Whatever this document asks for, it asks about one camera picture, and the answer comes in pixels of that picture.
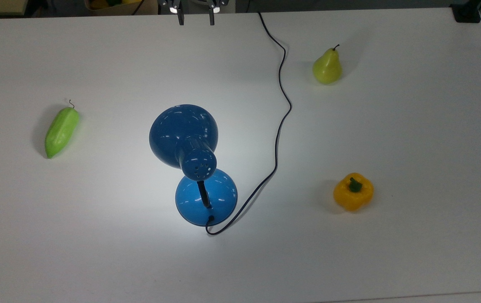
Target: yellow bell pepper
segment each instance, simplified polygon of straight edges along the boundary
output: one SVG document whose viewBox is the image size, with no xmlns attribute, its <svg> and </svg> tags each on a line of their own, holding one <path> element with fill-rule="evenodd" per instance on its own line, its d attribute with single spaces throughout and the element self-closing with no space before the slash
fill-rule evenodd
<svg viewBox="0 0 481 303">
<path fill-rule="evenodd" d="M 347 211 L 357 211 L 373 198 L 373 184 L 358 173 L 348 174 L 334 188 L 334 199 Z"/>
</svg>

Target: blue desk lamp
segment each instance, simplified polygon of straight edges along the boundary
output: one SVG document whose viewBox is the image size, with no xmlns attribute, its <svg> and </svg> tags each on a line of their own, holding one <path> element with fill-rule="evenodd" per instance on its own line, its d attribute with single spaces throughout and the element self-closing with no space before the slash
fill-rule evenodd
<svg viewBox="0 0 481 303">
<path fill-rule="evenodd" d="M 188 104 L 167 109 L 154 121 L 149 144 L 158 159 L 185 174 L 175 192 L 183 218 L 197 226 L 214 226 L 231 215 L 237 188 L 216 169 L 218 127 L 208 111 Z"/>
</svg>

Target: pear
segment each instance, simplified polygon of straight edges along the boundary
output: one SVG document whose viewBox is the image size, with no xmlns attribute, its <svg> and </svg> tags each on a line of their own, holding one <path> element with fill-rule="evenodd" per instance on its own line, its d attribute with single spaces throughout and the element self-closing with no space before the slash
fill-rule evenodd
<svg viewBox="0 0 481 303">
<path fill-rule="evenodd" d="M 342 69 L 340 64 L 340 56 L 336 48 L 329 48 L 319 59 L 313 64 L 313 75 L 315 78 L 323 83 L 330 84 L 337 79 L 340 79 Z"/>
</svg>

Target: chili pepper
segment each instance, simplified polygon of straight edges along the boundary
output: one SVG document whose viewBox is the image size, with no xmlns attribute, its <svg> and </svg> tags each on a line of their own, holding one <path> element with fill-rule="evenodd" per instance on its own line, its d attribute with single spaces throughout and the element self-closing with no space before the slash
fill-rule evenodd
<svg viewBox="0 0 481 303">
<path fill-rule="evenodd" d="M 46 156 L 51 159 L 59 153 L 71 139 L 78 124 L 79 115 L 74 107 L 66 107 L 55 116 L 45 138 Z"/>
<path fill-rule="evenodd" d="M 373 198 L 373 184 L 358 173 L 348 174 L 338 182 L 333 196 L 336 203 L 347 211 L 357 211 Z"/>
</svg>

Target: black cable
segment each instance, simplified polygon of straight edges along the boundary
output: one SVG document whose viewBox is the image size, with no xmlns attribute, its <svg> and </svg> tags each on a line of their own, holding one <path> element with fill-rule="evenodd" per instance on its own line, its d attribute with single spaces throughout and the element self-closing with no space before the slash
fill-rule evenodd
<svg viewBox="0 0 481 303">
<path fill-rule="evenodd" d="M 293 109 L 293 104 L 291 103 L 291 100 L 289 100 L 289 97 L 287 96 L 287 94 L 285 93 L 285 90 L 283 90 L 283 85 L 281 84 L 281 69 L 283 67 L 283 63 L 285 62 L 285 58 L 286 58 L 286 55 L 287 55 L 287 51 L 285 50 L 285 48 L 282 46 L 282 44 L 280 44 L 278 41 L 276 41 L 276 39 L 271 35 L 271 33 L 269 32 L 269 30 L 267 29 L 267 26 L 265 25 L 265 22 L 263 21 L 263 17 L 261 16 L 261 13 L 260 12 L 257 12 L 258 15 L 259 15 L 259 18 L 261 19 L 261 23 L 263 25 L 263 27 L 265 28 L 265 31 L 267 32 L 267 35 L 276 43 L 279 45 L 279 47 L 283 50 L 283 58 L 281 60 L 281 63 L 280 63 L 280 67 L 277 71 L 277 79 L 278 79 L 278 82 L 280 84 L 280 89 L 281 89 L 281 92 L 283 94 L 283 96 L 286 98 L 287 100 L 287 103 L 289 103 L 289 110 L 287 111 L 287 113 L 283 116 L 283 118 L 281 119 L 281 122 L 280 122 L 280 126 L 277 128 L 277 134 L 276 134 L 276 140 L 275 140 L 275 167 L 274 169 L 272 170 L 272 172 L 256 187 L 256 189 L 254 190 L 254 192 L 252 192 L 252 194 L 250 195 L 250 197 L 248 197 L 248 199 L 246 200 L 246 202 L 244 202 L 244 204 L 242 205 L 242 207 L 239 209 L 239 211 L 237 211 L 237 213 L 235 214 L 235 216 L 233 217 L 233 219 L 231 219 L 221 230 L 217 231 L 217 232 L 211 232 L 209 231 L 209 224 L 214 220 L 214 217 L 213 216 L 209 216 L 209 220 L 207 221 L 207 223 L 205 224 L 205 230 L 207 231 L 208 234 L 211 234 L 211 235 L 215 235 L 215 234 L 220 234 L 222 231 L 226 230 L 233 222 L 235 222 L 235 220 L 237 219 L 237 217 L 242 213 L 242 211 L 244 210 L 244 208 L 248 205 L 248 203 L 250 202 L 250 200 L 252 200 L 252 198 L 256 195 L 256 193 L 260 190 L 260 188 L 265 185 L 269 180 L 270 178 L 272 178 L 274 176 L 274 174 L 276 173 L 276 170 L 278 170 L 278 142 L 280 140 L 280 133 L 281 133 L 281 127 L 283 126 L 283 122 L 285 121 L 285 118 L 287 118 L 287 116 L 289 115 L 289 113 L 291 112 L 291 110 Z"/>
<path fill-rule="evenodd" d="M 248 0 L 248 5 L 246 6 L 246 12 L 248 12 L 248 9 L 250 8 L 250 2 L 252 2 L 252 0 Z"/>
<path fill-rule="evenodd" d="M 138 4 L 138 7 L 137 7 L 137 8 L 134 10 L 134 12 L 132 13 L 133 16 L 138 12 L 141 4 L 143 4 L 144 1 L 145 1 L 145 0 L 141 0 L 140 4 Z"/>
</svg>

